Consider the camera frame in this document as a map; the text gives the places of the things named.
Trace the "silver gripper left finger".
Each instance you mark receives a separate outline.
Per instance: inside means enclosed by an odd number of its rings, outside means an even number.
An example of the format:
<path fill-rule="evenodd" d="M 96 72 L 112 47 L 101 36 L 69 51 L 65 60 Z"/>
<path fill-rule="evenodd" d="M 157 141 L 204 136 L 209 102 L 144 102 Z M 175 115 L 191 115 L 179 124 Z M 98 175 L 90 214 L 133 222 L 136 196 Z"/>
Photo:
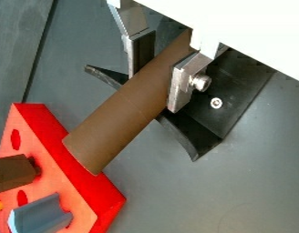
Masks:
<path fill-rule="evenodd" d="M 154 57 L 156 31 L 149 29 L 142 6 L 134 1 L 108 1 L 128 55 L 132 77 Z"/>

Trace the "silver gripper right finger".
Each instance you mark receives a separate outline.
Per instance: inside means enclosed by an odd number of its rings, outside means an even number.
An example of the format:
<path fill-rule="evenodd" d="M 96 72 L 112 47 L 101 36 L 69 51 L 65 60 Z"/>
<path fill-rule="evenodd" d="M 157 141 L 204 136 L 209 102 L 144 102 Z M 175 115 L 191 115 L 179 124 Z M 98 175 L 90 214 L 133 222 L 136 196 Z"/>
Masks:
<path fill-rule="evenodd" d="M 166 108 L 176 113 L 189 102 L 192 92 L 204 92 L 211 85 L 205 75 L 211 59 L 199 52 L 183 58 L 172 68 Z"/>

